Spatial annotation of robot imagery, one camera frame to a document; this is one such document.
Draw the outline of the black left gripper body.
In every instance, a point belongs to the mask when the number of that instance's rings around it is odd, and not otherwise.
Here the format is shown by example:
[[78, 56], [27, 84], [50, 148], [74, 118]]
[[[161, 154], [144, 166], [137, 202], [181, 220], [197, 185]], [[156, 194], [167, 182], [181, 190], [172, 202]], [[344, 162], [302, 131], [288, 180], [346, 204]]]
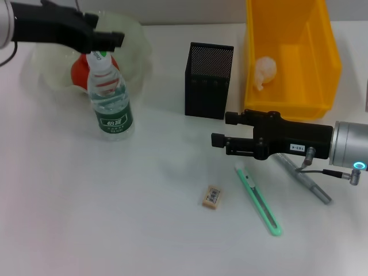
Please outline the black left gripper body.
[[13, 14], [13, 41], [60, 44], [80, 53], [92, 51], [94, 29], [76, 8], [51, 1], [42, 1], [40, 6], [14, 2]]

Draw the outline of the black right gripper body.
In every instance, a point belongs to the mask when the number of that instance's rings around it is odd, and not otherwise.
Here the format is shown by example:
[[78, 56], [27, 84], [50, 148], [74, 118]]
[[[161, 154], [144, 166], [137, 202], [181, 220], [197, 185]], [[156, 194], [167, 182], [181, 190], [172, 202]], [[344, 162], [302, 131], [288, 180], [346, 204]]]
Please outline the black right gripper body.
[[315, 157], [328, 159], [333, 127], [288, 121], [278, 112], [252, 111], [254, 158], [266, 160], [276, 153], [305, 156], [308, 148]]

